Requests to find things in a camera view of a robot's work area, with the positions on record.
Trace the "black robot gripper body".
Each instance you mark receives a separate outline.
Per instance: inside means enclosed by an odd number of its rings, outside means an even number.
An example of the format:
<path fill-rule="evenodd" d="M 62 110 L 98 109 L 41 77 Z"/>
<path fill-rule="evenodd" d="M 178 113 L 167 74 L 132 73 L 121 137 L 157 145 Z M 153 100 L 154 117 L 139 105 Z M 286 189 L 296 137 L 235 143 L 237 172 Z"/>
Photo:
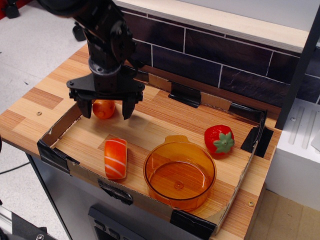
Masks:
<path fill-rule="evenodd" d="M 143 100 L 145 85 L 134 79 L 136 73 L 132 69 L 121 64 L 105 68 L 91 59 L 88 66 L 90 74 L 66 83 L 71 98 L 128 100 L 133 97 L 135 103 Z"/>

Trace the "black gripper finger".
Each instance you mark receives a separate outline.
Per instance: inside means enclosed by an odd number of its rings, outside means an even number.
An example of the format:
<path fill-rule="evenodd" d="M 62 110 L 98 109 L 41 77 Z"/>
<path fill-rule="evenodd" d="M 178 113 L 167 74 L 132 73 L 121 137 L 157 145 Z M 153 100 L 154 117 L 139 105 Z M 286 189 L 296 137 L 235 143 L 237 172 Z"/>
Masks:
<path fill-rule="evenodd" d="M 127 120 L 131 117 L 136 105 L 136 98 L 129 96 L 122 101 L 122 115 L 123 119 Z"/>
<path fill-rule="evenodd" d="M 78 108 L 80 109 L 82 115 L 85 118 L 90 119 L 92 115 L 92 100 L 91 99 L 83 99 L 79 96 L 76 97 L 76 103 Z"/>

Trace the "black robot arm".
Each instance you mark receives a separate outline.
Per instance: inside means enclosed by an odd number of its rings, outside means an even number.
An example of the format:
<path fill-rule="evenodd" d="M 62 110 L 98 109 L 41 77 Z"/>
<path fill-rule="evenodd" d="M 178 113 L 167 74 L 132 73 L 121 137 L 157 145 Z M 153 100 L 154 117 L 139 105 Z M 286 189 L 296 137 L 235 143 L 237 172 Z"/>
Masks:
<path fill-rule="evenodd" d="M 90 118 L 95 100 L 121 100 L 123 118 L 129 119 L 143 100 L 145 85 L 136 81 L 143 63 L 132 59 L 137 44 L 124 15 L 111 0 L 41 0 L 53 15 L 73 18 L 87 40 L 91 73 L 69 80 L 69 97 Z"/>

